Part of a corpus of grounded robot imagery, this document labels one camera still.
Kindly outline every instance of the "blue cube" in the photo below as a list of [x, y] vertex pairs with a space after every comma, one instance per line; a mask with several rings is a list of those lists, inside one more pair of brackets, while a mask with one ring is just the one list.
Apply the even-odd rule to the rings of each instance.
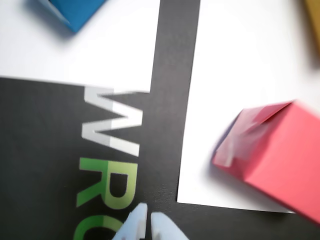
[[106, 0], [39, 0], [73, 32], [78, 32]]

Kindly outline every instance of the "red cube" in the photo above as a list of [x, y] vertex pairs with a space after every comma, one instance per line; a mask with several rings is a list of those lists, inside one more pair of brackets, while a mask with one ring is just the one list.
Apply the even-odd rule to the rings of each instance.
[[242, 110], [212, 163], [320, 224], [320, 119], [296, 101]]

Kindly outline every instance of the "yellow object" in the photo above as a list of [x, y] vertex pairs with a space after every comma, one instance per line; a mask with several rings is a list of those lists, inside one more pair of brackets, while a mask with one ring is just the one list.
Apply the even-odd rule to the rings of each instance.
[[305, 0], [320, 53], [320, 0]]

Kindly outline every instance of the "black mat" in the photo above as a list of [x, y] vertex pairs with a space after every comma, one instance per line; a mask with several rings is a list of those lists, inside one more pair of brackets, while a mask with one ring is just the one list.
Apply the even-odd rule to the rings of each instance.
[[[143, 110], [142, 126], [109, 132], [139, 143], [139, 157], [82, 138], [83, 123], [116, 117], [85, 103], [83, 87], [0, 80], [0, 239], [71, 240], [85, 218], [124, 222], [140, 202], [148, 204], [147, 240], [154, 211], [171, 217], [190, 240], [320, 239], [320, 230], [295, 214], [176, 202], [199, 2], [161, 1], [151, 93], [112, 97]], [[100, 196], [76, 207], [77, 193], [101, 179], [79, 170], [80, 158], [137, 163], [129, 207], [111, 209]], [[111, 182], [112, 194], [121, 196], [126, 178], [114, 175]], [[94, 228], [84, 239], [113, 235]]]

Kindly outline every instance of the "green letters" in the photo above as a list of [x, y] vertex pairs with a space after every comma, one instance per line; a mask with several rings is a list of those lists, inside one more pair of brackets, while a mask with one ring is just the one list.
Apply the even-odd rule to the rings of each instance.
[[110, 216], [90, 216], [82, 220], [74, 232], [73, 240], [83, 240], [86, 232], [92, 228], [107, 228], [118, 231], [122, 226], [122, 222]]
[[[81, 170], [101, 172], [101, 181], [78, 193], [76, 206], [88, 202], [101, 195], [104, 203], [112, 209], [124, 209], [130, 205], [136, 192], [137, 170], [136, 163], [108, 161], [90, 158], [80, 158]], [[110, 193], [111, 174], [127, 175], [126, 191], [122, 197], [114, 197]]]

